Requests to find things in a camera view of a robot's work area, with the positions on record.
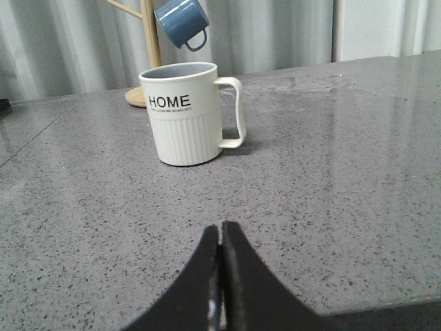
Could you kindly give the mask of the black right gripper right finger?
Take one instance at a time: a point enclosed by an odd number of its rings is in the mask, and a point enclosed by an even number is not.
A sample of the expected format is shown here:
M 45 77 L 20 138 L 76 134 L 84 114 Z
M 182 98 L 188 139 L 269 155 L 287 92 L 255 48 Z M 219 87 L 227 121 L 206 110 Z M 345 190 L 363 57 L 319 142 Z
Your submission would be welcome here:
M 237 222 L 222 224 L 222 280 L 228 330 L 330 330 L 263 263 Z

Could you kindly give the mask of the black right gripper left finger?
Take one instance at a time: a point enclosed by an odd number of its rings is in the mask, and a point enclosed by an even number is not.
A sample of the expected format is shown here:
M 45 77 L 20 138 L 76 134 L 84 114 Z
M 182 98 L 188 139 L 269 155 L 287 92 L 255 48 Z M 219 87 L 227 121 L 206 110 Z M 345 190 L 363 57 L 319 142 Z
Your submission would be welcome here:
M 173 284 L 127 330 L 219 330 L 221 287 L 218 228 L 204 229 Z

